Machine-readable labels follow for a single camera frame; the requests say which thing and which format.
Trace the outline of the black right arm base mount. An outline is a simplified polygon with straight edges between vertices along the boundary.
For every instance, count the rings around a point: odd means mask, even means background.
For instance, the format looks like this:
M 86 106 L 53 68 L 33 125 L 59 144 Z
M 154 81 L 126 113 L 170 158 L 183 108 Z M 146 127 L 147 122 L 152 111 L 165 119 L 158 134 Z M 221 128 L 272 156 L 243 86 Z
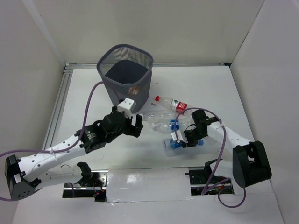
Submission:
M 212 168 L 210 167 L 210 165 L 213 162 L 216 162 L 216 159 L 206 162 L 203 167 L 189 169 L 189 171 L 185 173 L 185 175 L 189 177 L 190 184 L 191 185 L 206 184 L 212 173 Z

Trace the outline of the blue label white cap bottle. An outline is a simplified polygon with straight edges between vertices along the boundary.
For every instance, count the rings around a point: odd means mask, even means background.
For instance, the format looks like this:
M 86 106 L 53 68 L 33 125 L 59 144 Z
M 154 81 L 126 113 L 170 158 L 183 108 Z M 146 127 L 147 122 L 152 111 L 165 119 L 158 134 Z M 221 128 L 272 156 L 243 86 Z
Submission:
M 185 130 L 189 125 L 193 124 L 193 121 L 191 118 L 182 118 L 178 119 L 175 124 L 175 119 L 169 119 L 169 120 L 162 120 L 158 123 L 152 124 L 153 131 L 158 131 L 160 133 L 166 134 L 171 133 L 174 130 L 174 126 L 176 126 L 177 130 Z

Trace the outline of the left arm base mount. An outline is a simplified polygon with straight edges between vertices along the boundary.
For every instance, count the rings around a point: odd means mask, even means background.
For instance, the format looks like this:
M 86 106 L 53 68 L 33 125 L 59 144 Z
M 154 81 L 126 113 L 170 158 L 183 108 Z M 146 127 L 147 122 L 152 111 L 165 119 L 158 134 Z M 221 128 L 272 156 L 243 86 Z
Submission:
M 86 162 L 79 162 L 80 179 L 75 183 L 65 183 L 62 198 L 93 198 L 96 202 L 106 202 L 107 170 L 91 170 Z

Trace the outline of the orange juice bottle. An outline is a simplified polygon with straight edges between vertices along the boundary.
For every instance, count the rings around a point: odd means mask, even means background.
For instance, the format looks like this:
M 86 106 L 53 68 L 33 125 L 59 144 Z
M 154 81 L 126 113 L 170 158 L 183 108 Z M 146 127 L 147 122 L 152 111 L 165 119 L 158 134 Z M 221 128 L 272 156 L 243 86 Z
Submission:
M 129 96 L 137 96 L 140 92 L 140 88 L 138 86 L 133 86 L 128 89 Z

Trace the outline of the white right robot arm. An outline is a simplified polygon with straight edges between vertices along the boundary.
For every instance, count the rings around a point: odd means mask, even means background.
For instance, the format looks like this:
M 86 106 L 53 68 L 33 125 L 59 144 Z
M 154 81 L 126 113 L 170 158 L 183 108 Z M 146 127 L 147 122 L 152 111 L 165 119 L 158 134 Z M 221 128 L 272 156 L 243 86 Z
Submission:
M 269 180 L 272 171 L 260 141 L 250 141 L 225 127 L 219 119 L 208 117 L 204 110 L 192 113 L 195 128 L 184 131 L 183 147 L 200 145 L 204 137 L 211 137 L 221 143 L 220 151 L 228 149 L 232 161 L 215 159 L 205 163 L 204 178 L 207 183 L 216 182 L 219 177 L 233 179 L 241 188 Z

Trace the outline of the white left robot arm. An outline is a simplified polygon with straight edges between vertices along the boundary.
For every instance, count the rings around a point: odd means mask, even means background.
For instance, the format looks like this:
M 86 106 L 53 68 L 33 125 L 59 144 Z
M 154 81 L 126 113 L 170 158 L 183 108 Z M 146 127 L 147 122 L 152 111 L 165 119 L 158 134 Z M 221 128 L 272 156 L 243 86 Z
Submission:
M 19 158 L 11 155 L 5 161 L 5 177 L 10 201 L 29 197 L 47 186 L 71 183 L 84 187 L 92 182 L 93 173 L 86 162 L 71 165 L 69 161 L 103 148 L 124 134 L 138 138 L 143 129 L 142 116 L 118 111 L 116 106 L 102 120 L 78 130 L 67 140 L 47 150 Z

